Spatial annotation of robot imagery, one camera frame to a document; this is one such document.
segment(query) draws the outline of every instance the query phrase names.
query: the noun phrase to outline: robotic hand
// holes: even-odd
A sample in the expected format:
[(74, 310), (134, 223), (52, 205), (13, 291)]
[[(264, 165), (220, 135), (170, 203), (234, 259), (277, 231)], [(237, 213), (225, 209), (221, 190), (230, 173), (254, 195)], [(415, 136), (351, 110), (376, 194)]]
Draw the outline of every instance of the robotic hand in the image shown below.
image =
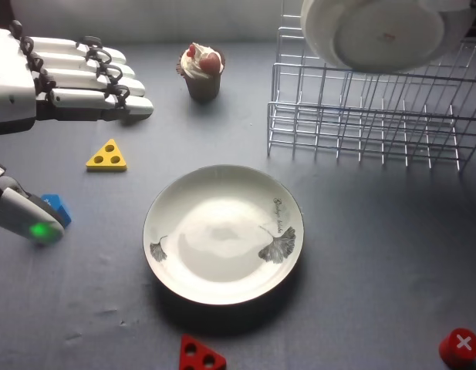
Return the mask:
[[(22, 36), (14, 21), (0, 29), (0, 135), (29, 130), (36, 120), (145, 119), (143, 98), (124, 55), (94, 37), (79, 42)], [(64, 235), (66, 221), (27, 193), (0, 165), (0, 227), (47, 244)]]
[(147, 118), (154, 107), (125, 63), (121, 52), (95, 37), (22, 36), (17, 21), (10, 31), (0, 29), (0, 135), (44, 119)]

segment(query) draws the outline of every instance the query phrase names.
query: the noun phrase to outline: cupcake wrapper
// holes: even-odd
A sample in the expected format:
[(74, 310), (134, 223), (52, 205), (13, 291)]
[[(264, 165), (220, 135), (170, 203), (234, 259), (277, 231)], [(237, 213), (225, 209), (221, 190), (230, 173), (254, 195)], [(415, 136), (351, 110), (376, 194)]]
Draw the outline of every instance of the cupcake wrapper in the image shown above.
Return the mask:
[[(222, 72), (224, 72), (225, 57), (220, 50), (215, 48), (213, 49), (221, 56), (221, 63), (224, 66)], [(184, 81), (186, 81), (186, 86), (188, 87), (188, 92), (190, 93), (191, 98), (193, 98), (199, 103), (207, 103), (215, 99), (215, 97), (219, 94), (219, 90), (221, 88), (222, 72), (219, 73), (217, 76), (211, 76), (208, 79), (193, 79), (188, 76), (184, 69), (181, 67), (181, 57), (183, 56), (183, 53), (181, 53), (180, 58), (177, 62), (176, 71), (178, 74), (183, 76)]]

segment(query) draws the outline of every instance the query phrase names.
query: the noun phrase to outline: red cylinder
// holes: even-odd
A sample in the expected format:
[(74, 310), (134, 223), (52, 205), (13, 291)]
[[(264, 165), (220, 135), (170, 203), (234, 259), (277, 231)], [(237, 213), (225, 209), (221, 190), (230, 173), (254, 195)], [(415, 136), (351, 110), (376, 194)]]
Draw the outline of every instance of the red cylinder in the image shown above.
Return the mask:
[(454, 329), (438, 348), (450, 368), (463, 368), (476, 359), (476, 334), (465, 328)]

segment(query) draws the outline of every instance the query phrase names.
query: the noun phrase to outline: white bowl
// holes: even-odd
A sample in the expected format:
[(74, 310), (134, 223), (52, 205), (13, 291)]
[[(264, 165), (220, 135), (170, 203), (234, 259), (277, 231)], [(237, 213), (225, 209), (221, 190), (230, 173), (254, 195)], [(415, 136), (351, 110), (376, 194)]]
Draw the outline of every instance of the white bowl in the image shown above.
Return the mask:
[(416, 0), (305, 0), (301, 27), (311, 50), (333, 66), (396, 72), (451, 51), (475, 16), (474, 9), (439, 12)]
[(152, 203), (143, 248), (159, 280), (191, 301), (236, 304), (273, 289), (302, 249), (302, 215), (273, 178), (210, 166), (176, 180)]

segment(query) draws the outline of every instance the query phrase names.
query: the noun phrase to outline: yellow triangle block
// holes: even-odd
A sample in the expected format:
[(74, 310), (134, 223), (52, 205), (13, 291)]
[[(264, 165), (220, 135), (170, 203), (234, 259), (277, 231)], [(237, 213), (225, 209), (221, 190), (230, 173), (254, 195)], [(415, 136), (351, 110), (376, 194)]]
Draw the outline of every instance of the yellow triangle block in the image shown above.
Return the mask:
[(128, 166), (116, 142), (111, 139), (95, 156), (90, 158), (86, 163), (86, 168), (88, 171), (123, 172), (127, 170)]

